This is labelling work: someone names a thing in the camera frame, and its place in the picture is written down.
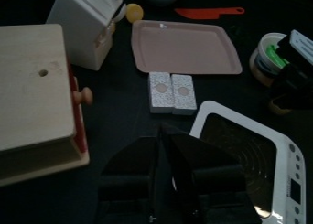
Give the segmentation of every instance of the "white box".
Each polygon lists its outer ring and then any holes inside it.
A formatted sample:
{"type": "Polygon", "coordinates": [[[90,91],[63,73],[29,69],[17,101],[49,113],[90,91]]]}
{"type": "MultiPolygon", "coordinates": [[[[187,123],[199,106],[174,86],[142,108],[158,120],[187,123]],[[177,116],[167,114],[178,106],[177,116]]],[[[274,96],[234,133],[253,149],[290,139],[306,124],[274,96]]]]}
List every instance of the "white box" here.
{"type": "Polygon", "coordinates": [[[197,110],[193,77],[190,75],[173,74],[174,110],[173,114],[193,115],[197,110]]]}
{"type": "Polygon", "coordinates": [[[174,107],[171,77],[167,72],[150,73],[150,112],[170,113],[174,107]]]}
{"type": "Polygon", "coordinates": [[[47,24],[63,26],[71,64],[100,69],[112,46],[112,17],[120,6],[122,0],[55,0],[47,24]]]}
{"type": "Polygon", "coordinates": [[[87,165],[60,25],[0,27],[0,186],[87,165]]]}

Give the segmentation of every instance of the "plastic tray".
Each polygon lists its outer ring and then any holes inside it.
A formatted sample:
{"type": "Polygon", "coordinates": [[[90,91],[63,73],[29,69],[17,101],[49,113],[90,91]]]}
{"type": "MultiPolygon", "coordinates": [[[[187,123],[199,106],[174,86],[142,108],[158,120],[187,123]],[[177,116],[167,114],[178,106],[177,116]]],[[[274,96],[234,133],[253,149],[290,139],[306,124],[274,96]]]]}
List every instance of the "plastic tray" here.
{"type": "Polygon", "coordinates": [[[218,26],[135,21],[132,51],[143,72],[239,74],[242,71],[235,47],[218,26]]]}

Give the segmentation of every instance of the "black table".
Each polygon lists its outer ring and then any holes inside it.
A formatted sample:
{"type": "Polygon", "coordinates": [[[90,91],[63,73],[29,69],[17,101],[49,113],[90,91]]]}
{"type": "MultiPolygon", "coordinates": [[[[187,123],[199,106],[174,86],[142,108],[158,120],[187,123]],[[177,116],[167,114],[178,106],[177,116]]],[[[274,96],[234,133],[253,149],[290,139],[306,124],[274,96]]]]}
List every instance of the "black table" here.
{"type": "MultiPolygon", "coordinates": [[[[313,5],[298,0],[178,0],[167,7],[144,0],[124,0],[144,9],[146,20],[177,21],[221,26],[234,42],[242,63],[239,75],[194,75],[197,105],[213,100],[250,119],[288,135],[306,160],[306,210],[313,208],[312,133],[313,111],[274,115],[263,107],[267,89],[249,71],[249,56],[261,37],[270,32],[289,34],[297,29],[313,38],[313,5]],[[242,16],[218,20],[183,18],[174,7],[241,6],[242,16]]],[[[0,25],[44,24],[52,0],[0,0],[0,25]]],[[[159,123],[189,133],[195,115],[150,113],[148,74],[135,67],[131,49],[132,25],[123,19],[114,34],[114,46],[99,71],[74,66],[80,87],[92,89],[94,105],[83,106],[91,163],[82,168],[0,188],[0,223],[92,223],[96,188],[108,159],[139,136],[155,134],[159,123]]],[[[306,223],[313,222],[308,213],[306,223]]]]}

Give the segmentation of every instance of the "wooden box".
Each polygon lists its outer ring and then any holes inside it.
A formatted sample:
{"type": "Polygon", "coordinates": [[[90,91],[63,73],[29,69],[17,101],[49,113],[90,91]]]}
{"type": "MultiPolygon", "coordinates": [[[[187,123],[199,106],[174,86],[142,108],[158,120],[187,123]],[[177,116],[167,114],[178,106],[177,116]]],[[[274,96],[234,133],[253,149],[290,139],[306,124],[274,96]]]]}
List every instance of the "wooden box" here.
{"type": "Polygon", "coordinates": [[[0,186],[90,162],[59,25],[0,27],[0,186]]]}

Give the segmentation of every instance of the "orange spatula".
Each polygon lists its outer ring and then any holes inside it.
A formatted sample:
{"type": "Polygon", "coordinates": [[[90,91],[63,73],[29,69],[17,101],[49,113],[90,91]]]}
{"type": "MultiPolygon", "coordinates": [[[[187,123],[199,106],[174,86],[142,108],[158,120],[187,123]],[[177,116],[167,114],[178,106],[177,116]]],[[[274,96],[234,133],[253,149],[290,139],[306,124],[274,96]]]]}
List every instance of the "orange spatula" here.
{"type": "Polygon", "coordinates": [[[179,15],[189,19],[219,19],[221,15],[242,15],[245,9],[241,7],[229,8],[175,8],[179,15]]]}

